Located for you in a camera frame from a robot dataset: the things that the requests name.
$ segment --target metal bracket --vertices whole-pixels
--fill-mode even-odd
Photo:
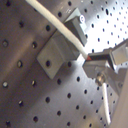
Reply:
[[[85,45],[86,38],[83,33],[85,28],[81,29],[81,24],[86,25],[85,22],[81,23],[79,21],[78,15],[81,14],[79,10],[76,9],[70,16],[73,19],[69,17],[65,25],[81,40],[82,44]],[[37,60],[49,78],[53,79],[64,62],[76,60],[79,55],[80,53],[76,47],[59,31],[56,31],[37,56]]]

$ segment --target metal panel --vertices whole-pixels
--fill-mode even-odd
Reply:
[[[86,19],[87,52],[102,51],[127,38],[127,1],[39,1],[62,22],[79,7]],[[24,0],[0,1],[1,128],[107,127],[102,89],[87,78],[81,58],[63,64],[53,80],[37,62],[54,31]],[[110,86],[108,96],[112,116],[118,97]]]

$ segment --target metal wall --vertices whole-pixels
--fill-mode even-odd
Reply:
[[[127,38],[126,0],[39,1],[62,22],[79,7],[86,18],[88,53]],[[54,31],[25,0],[0,1],[0,128],[107,127],[102,88],[87,78],[81,57],[64,63],[53,80],[37,62]],[[107,89],[112,118],[118,96]]]

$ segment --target screw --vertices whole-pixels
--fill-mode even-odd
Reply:
[[[4,83],[3,83],[3,87],[4,87],[4,88],[7,88],[7,87],[8,87],[8,83],[7,83],[7,82],[4,82]]]
[[[80,23],[85,23],[85,17],[83,15],[81,15],[79,17],[79,21],[80,21]]]

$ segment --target gray metal surface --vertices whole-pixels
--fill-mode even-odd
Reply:
[[[127,1],[39,1],[63,22],[80,8],[87,25],[87,52],[127,38]],[[0,128],[107,127],[101,88],[86,77],[81,58],[63,64],[53,80],[37,62],[54,31],[24,0],[0,1]],[[112,117],[118,97],[110,86],[108,96]]]

